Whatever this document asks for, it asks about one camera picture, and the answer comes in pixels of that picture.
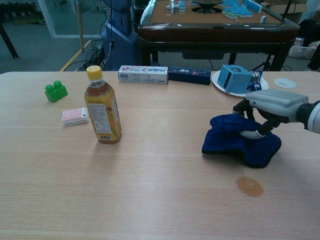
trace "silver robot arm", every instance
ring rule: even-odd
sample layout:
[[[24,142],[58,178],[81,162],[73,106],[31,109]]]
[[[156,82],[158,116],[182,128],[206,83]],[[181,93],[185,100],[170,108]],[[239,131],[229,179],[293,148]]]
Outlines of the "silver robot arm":
[[[303,123],[304,128],[320,134],[320,101],[309,103],[305,95],[276,90],[260,90],[247,93],[244,100],[233,107],[233,113],[247,114],[254,120],[253,109],[267,120],[257,131],[243,131],[240,135],[249,139],[260,139],[277,128],[280,123]]]

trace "basket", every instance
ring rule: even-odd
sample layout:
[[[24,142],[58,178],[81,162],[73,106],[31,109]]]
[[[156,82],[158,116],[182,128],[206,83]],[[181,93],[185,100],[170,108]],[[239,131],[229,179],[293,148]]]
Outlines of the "basket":
[[[292,58],[311,59],[315,51],[316,49],[313,47],[292,46],[288,55]]]

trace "table surface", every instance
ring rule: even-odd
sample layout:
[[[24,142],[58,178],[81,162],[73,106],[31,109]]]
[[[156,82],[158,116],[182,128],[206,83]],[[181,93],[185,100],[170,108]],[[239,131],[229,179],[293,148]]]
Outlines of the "table surface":
[[[238,19],[230,19],[225,16],[224,13],[219,12],[215,14],[203,14],[192,11],[192,9],[199,6],[190,6],[189,1],[185,0],[185,13],[180,13],[178,9],[175,9],[174,14],[171,14],[170,10],[166,9],[166,5],[169,4],[168,0],[157,0],[152,11],[150,19],[151,24],[161,23],[178,23],[178,24],[260,24],[262,16],[267,16],[266,24],[281,24],[282,21],[271,16],[265,11],[256,13],[253,10],[252,17],[238,17]],[[223,9],[222,6],[214,6],[218,9]]]
[[[271,88],[275,78],[290,78],[293,92],[320,99],[320,73],[263,75]],[[266,168],[249,168],[201,153],[210,119],[241,98],[212,85],[103,76],[122,125],[115,145],[97,143],[91,123],[62,127],[63,110],[85,106],[85,72],[0,75],[0,239],[319,239],[319,135],[282,124],[274,130],[279,152]],[[51,103],[44,88],[54,80],[69,95]],[[241,193],[242,176],[261,183],[264,194]]]

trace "yellow bottle cap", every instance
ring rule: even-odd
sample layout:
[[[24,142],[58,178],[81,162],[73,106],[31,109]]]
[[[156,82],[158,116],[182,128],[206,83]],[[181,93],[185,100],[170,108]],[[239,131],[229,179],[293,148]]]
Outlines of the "yellow bottle cap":
[[[102,79],[102,71],[99,66],[89,66],[86,68],[86,73],[88,74],[88,79],[96,81]]]

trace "pink eraser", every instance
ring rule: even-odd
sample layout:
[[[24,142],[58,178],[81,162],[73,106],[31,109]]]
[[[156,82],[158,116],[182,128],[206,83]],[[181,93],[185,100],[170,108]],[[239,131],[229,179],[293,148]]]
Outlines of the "pink eraser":
[[[89,114],[87,108],[82,107],[63,111],[62,122],[64,127],[88,123]]]

